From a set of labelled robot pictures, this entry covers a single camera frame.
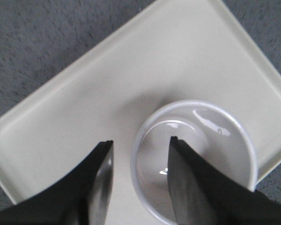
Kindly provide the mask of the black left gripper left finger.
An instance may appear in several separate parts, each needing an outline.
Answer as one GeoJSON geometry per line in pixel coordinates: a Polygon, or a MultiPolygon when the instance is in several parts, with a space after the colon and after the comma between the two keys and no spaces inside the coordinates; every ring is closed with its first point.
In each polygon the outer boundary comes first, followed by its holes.
{"type": "Polygon", "coordinates": [[[0,225],[104,225],[113,183],[113,141],[98,145],[65,177],[0,211],[0,225]]]}

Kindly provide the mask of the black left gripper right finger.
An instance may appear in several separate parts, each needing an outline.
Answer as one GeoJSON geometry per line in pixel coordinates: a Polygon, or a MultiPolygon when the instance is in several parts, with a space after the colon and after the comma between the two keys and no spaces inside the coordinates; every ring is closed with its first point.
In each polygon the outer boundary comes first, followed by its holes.
{"type": "Polygon", "coordinates": [[[281,225],[281,204],[250,191],[171,137],[168,188],[179,225],[281,225]]]}

